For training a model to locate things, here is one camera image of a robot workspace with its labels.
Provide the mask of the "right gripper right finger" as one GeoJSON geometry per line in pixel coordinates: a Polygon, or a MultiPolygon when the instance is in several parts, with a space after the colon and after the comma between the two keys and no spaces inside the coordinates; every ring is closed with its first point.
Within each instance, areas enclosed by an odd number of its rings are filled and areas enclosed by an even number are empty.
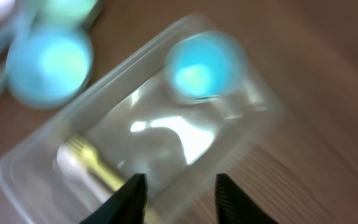
{"type": "Polygon", "coordinates": [[[278,224],[227,174],[217,174],[215,207],[219,224],[278,224]]]}

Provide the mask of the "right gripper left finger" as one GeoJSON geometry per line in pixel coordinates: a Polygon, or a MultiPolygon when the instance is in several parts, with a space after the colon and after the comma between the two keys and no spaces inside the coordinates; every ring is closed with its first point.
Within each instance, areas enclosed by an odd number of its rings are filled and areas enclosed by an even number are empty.
{"type": "Polygon", "coordinates": [[[80,224],[144,224],[147,178],[134,174],[113,196],[80,224]]]}

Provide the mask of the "yellow fork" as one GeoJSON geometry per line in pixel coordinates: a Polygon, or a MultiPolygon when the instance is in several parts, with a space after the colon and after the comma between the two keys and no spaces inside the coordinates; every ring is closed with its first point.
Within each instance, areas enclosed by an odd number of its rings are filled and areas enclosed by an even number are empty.
{"type": "MultiPolygon", "coordinates": [[[[101,161],[98,150],[87,140],[72,136],[65,145],[85,165],[88,172],[113,196],[128,180],[113,172],[104,162],[101,161]]],[[[159,217],[155,210],[150,207],[147,199],[145,207],[144,223],[157,223],[159,217]]]]}

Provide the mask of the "blue cup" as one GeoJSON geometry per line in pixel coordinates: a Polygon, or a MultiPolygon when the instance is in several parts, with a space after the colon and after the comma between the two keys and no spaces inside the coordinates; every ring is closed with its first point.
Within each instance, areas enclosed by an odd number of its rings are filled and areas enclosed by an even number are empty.
{"type": "Polygon", "coordinates": [[[236,91],[247,68],[246,53],[238,41],[218,30],[177,42],[165,57],[168,88],[186,104],[236,91]]]}

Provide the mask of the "blue bowl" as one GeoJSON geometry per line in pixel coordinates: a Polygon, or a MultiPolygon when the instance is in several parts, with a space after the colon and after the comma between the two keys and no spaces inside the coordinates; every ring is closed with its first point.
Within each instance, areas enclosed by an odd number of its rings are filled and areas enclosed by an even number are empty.
{"type": "Polygon", "coordinates": [[[9,48],[9,92],[31,108],[59,107],[88,84],[93,60],[93,45],[84,30],[36,27],[16,38],[9,48]]]}

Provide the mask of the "green bowl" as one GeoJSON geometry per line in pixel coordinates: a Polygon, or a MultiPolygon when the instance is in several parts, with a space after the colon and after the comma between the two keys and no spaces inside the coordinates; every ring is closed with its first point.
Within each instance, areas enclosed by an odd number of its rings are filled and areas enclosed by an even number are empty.
{"type": "Polygon", "coordinates": [[[46,0],[38,12],[40,21],[89,29],[104,7],[102,0],[46,0]]]}

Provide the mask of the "light blue fork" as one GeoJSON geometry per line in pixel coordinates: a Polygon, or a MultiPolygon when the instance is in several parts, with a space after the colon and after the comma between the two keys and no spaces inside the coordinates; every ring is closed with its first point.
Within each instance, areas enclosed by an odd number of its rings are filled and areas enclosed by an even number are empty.
{"type": "Polygon", "coordinates": [[[0,28],[0,53],[13,41],[29,34],[35,15],[35,12],[20,12],[0,28]]]}

